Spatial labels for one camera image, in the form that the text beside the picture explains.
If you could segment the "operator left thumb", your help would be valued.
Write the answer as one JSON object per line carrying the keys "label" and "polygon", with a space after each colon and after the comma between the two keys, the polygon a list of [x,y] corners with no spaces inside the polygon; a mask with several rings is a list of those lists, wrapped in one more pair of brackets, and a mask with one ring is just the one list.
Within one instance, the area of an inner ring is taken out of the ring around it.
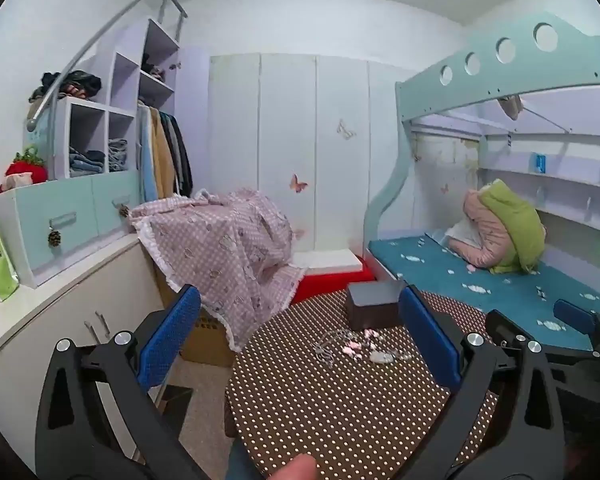
{"label": "operator left thumb", "polygon": [[300,454],[274,472],[268,480],[316,480],[317,463],[311,455]]}

